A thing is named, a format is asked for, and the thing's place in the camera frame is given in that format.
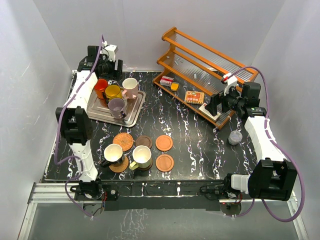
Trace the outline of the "pink cup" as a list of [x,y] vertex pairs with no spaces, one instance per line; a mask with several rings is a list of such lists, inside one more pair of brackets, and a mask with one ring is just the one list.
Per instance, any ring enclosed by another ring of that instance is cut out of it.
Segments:
[[138,96],[138,82],[135,78],[126,78],[122,83],[122,97],[126,100],[135,100]]

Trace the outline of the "yellow cup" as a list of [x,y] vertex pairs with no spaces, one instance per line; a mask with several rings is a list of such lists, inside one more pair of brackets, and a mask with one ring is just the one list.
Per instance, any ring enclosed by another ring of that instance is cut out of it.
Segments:
[[116,84],[112,84],[109,85],[103,93],[103,98],[107,101],[115,99],[115,98],[122,98],[122,90],[121,88],[116,85]]

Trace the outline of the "purple cup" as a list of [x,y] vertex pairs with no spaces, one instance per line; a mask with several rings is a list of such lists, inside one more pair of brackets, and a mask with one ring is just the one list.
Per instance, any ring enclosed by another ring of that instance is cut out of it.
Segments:
[[114,98],[108,102],[108,108],[115,119],[123,119],[127,116],[125,101],[122,98]]

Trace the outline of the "light wood coaster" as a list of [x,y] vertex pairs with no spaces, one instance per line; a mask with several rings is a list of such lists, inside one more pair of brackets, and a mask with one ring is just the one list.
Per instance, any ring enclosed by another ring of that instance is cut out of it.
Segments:
[[173,140],[168,135],[160,135],[155,141],[156,148],[162,152],[169,151],[173,147]]
[[174,159],[168,154],[161,154],[156,159],[156,167],[161,172],[169,172],[174,167]]

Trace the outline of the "woven rattan coaster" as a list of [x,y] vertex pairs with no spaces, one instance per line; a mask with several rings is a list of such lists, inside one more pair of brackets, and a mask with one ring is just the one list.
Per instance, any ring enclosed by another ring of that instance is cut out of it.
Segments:
[[121,132],[113,138],[112,143],[120,145],[122,150],[126,152],[133,147],[134,139],[130,134]]
[[129,159],[127,156],[124,156],[122,163],[111,164],[109,166],[109,169],[114,173],[122,173],[128,168],[128,166]]

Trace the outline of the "dark wood coaster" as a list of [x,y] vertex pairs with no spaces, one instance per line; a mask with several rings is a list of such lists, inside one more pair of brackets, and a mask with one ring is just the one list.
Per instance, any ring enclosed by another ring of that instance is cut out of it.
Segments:
[[150,158],[147,163],[143,163],[142,165],[143,165],[143,167],[140,167],[140,166],[139,166],[137,169],[138,169],[138,170],[141,170],[141,171],[147,171],[147,170],[149,170],[149,169],[152,167],[152,165],[153,165],[153,159]]
[[152,148],[153,141],[152,139],[147,136],[147,135],[141,135],[135,140],[135,146],[145,146],[148,147],[149,149]]

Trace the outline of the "black cup white inside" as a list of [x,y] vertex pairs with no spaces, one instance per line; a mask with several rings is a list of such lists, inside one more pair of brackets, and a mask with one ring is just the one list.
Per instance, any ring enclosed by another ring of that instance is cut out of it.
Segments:
[[110,144],[103,152],[104,160],[101,163],[103,168],[121,165],[124,162],[123,149],[119,144]]

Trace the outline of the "pale green cup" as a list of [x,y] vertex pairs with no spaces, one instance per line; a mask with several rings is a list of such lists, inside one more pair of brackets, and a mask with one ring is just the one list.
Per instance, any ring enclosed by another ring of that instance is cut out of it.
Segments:
[[129,165],[130,170],[147,169],[152,163],[152,153],[149,147],[137,146],[132,152],[133,162]]

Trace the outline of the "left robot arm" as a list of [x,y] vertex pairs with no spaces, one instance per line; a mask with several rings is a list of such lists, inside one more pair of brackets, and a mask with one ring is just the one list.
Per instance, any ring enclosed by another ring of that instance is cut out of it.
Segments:
[[103,195],[101,180],[95,166],[91,139],[93,127],[87,114],[88,103],[99,77],[118,79],[122,75],[123,61],[116,60],[118,47],[106,41],[99,46],[90,45],[75,73],[75,83],[66,103],[58,107],[55,115],[58,122],[56,144],[64,138],[72,150],[79,177],[78,185],[71,191],[97,200]]

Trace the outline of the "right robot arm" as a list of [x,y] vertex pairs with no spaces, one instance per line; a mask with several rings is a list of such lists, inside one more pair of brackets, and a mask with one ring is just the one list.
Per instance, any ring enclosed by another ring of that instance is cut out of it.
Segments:
[[236,111],[244,121],[244,128],[251,138],[258,163],[251,174],[227,174],[223,180],[223,194],[233,199],[240,192],[254,199],[287,201],[293,190],[297,170],[293,163],[273,144],[275,139],[270,129],[267,110],[260,107],[261,85],[246,82],[242,92],[235,84],[227,84],[225,89],[210,97],[205,109],[217,114],[217,106],[222,112]]

